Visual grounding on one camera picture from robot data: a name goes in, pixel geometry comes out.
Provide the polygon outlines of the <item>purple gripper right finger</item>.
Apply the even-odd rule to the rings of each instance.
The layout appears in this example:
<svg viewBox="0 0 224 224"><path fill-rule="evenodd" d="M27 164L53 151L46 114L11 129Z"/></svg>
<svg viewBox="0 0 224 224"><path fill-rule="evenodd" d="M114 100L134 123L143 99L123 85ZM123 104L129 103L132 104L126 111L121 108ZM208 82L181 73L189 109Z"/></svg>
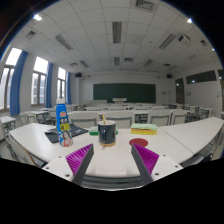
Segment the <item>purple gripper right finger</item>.
<svg viewBox="0 0 224 224"><path fill-rule="evenodd" d="M137 165L143 184L152 183L153 178L151 174L159 159L159 155L138 144L132 144L131 154Z"/></svg>

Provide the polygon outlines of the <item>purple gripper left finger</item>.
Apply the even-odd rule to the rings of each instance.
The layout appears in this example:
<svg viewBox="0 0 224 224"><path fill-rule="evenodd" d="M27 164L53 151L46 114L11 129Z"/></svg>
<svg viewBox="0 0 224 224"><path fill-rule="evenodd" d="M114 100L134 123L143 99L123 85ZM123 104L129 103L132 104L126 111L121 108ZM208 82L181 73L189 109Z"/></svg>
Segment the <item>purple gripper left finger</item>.
<svg viewBox="0 0 224 224"><path fill-rule="evenodd" d="M93 155L94 147L92 144L89 144L66 156L66 161L74 176L73 183L77 185L82 183Z"/></svg>

